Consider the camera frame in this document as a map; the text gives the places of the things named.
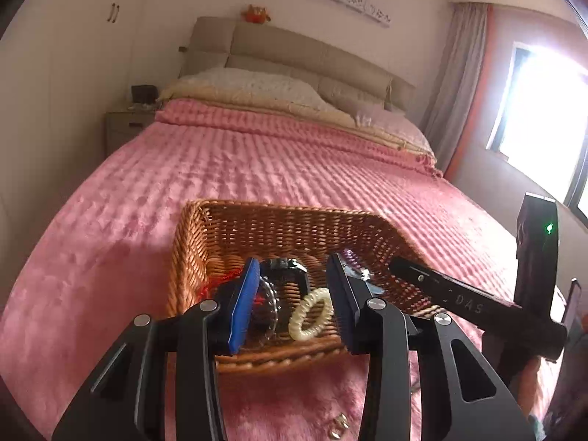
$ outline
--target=headboard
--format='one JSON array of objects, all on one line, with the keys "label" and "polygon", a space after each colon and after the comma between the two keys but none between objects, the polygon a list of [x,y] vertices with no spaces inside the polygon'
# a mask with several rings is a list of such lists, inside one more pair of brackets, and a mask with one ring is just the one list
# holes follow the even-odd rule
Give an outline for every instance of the headboard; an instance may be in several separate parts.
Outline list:
[{"label": "headboard", "polygon": [[216,66],[301,79],[327,101],[344,94],[378,103],[388,100],[403,110],[415,89],[379,66],[313,38],[275,26],[201,16],[180,75]]}]

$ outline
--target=orange plush toy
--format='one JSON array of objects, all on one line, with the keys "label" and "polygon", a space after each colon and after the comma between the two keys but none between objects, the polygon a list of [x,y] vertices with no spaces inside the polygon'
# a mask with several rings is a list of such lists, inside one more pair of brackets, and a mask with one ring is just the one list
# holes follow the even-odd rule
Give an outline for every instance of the orange plush toy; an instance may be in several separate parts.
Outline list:
[{"label": "orange plush toy", "polygon": [[262,8],[261,6],[249,5],[247,11],[244,11],[241,14],[248,23],[259,23],[261,25],[266,21],[272,21],[265,8]]}]

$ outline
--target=nightstand drawer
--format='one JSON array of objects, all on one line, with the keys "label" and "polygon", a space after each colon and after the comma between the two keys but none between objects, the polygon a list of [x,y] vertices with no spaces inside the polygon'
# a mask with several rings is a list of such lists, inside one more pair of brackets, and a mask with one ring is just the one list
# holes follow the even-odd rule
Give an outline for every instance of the nightstand drawer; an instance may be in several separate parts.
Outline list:
[{"label": "nightstand drawer", "polygon": [[154,117],[153,113],[108,113],[107,132],[136,136],[153,122]]},{"label": "nightstand drawer", "polygon": [[107,132],[107,156],[110,156],[118,148],[124,146],[128,141],[135,138],[136,135],[119,133],[116,131]]}]

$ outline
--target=screw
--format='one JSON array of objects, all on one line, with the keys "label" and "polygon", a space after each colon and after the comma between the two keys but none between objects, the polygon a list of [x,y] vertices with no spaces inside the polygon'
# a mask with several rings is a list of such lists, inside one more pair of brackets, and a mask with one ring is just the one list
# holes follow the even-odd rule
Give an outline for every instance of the screw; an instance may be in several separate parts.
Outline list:
[{"label": "screw", "polygon": [[341,439],[348,429],[349,422],[347,421],[347,416],[340,413],[339,416],[333,419],[331,430],[329,431],[329,439]]},{"label": "screw", "polygon": [[203,300],[200,302],[200,309],[202,312],[211,312],[218,307],[218,304],[214,300]]},{"label": "screw", "polygon": [[446,313],[438,313],[435,315],[435,321],[440,325],[449,325],[451,323],[451,317]]},{"label": "screw", "polygon": [[137,315],[133,320],[135,326],[145,326],[148,325],[151,321],[151,317],[146,313],[142,313],[141,315]]},{"label": "screw", "polygon": [[369,299],[367,301],[367,306],[372,310],[383,310],[386,308],[386,302],[382,299]]}]

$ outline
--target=pink bedspread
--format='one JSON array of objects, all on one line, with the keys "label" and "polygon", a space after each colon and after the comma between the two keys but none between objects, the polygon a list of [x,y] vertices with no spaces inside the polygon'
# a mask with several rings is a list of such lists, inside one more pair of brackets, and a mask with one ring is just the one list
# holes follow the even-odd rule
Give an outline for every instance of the pink bedspread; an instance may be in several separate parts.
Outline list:
[{"label": "pink bedspread", "polygon": [[[175,225],[197,198],[369,210],[434,268],[512,297],[513,237],[426,160],[285,116],[172,101],[70,198],[8,300],[0,374],[45,437],[134,315],[165,316]],[[480,334],[462,326],[479,346]],[[539,416],[558,371],[540,371]],[[271,382],[223,376],[229,439],[326,439],[339,412],[357,433],[366,374],[365,359],[342,355]],[[413,428],[417,437],[418,411]]]}]

